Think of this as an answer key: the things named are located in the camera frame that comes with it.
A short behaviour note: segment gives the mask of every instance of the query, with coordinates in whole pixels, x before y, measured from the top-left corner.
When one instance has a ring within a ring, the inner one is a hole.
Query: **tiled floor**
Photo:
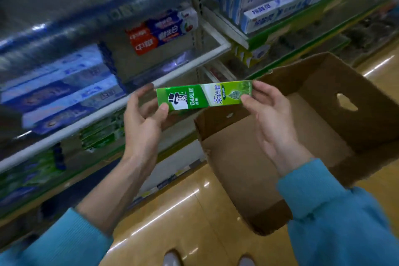
[[[399,41],[358,71],[399,102]],[[399,160],[358,186],[374,194],[399,236]],[[209,165],[127,216],[114,238],[101,266],[161,265],[163,255],[172,248],[179,251],[187,266],[234,266],[244,253],[251,254],[258,266],[297,264],[287,228],[267,237],[252,233]]]

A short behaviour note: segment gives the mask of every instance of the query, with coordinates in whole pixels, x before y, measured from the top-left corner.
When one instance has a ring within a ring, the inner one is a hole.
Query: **gray shoe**
[[[249,256],[242,256],[238,262],[238,266],[255,266],[255,262]]]
[[[181,261],[182,259],[177,251],[169,251],[164,256],[164,262],[162,263],[162,266],[183,266]]]

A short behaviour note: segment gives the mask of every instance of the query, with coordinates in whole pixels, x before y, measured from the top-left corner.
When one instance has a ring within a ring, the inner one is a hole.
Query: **box handle hole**
[[[358,110],[357,106],[354,105],[350,99],[342,93],[337,94],[338,104],[340,107],[350,110],[351,112],[356,112]]]

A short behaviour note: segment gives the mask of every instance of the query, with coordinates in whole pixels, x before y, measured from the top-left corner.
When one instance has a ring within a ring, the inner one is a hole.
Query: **blue sleeve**
[[[346,190],[319,159],[277,184],[292,211],[288,233],[300,266],[399,265],[399,243],[378,202]]]
[[[18,266],[97,266],[111,244],[112,238],[70,208],[27,249],[19,253],[11,249],[0,255],[0,261]]]

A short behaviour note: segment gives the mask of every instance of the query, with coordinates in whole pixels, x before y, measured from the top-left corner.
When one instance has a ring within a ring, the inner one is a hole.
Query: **open cardboard box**
[[[343,186],[399,157],[399,105],[332,54],[276,68],[260,80],[291,101],[300,142]],[[252,230],[267,235],[285,225],[291,211],[255,139],[253,116],[241,105],[210,107],[196,127],[209,165]]]

